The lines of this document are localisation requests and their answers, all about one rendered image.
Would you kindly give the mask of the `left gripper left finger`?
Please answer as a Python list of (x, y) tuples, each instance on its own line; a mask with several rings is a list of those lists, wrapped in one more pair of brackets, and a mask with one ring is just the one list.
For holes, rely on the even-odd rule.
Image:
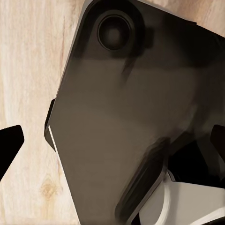
[(0, 181), (24, 143), (20, 125), (0, 130)]

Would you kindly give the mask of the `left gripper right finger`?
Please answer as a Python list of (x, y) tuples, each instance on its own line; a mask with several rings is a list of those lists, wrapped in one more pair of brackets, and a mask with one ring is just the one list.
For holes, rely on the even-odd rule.
[(225, 162), (225, 127), (221, 125), (214, 125), (211, 136), (210, 142), (221, 156), (221, 158)]

